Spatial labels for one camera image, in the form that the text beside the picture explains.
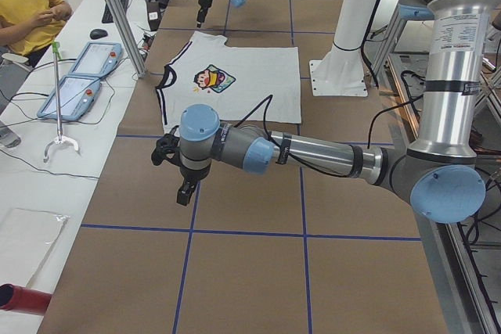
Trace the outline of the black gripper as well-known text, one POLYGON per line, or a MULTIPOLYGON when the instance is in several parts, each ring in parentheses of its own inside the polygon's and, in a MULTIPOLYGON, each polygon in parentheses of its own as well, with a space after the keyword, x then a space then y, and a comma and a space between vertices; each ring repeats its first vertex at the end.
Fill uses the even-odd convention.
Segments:
POLYGON ((198 0, 200 11, 197 13, 196 27, 201 28, 205 22, 207 11, 212 6, 213 0, 198 0))
POLYGON ((186 166, 180 167, 181 175, 183 176, 183 183, 177 191, 176 203, 183 206, 188 206, 193 196, 198 182, 205 179, 211 166, 208 165, 200 170, 194 170, 186 166))

